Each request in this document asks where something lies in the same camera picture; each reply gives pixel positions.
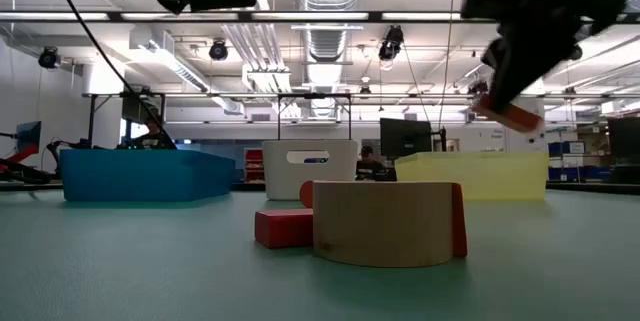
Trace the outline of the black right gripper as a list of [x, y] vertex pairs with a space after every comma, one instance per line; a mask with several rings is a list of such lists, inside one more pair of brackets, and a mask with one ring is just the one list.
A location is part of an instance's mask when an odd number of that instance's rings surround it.
[[482, 63], [494, 70], [489, 108], [505, 109], [523, 90], [574, 53], [582, 19], [596, 35], [616, 22], [626, 0], [518, 0], [500, 22]]

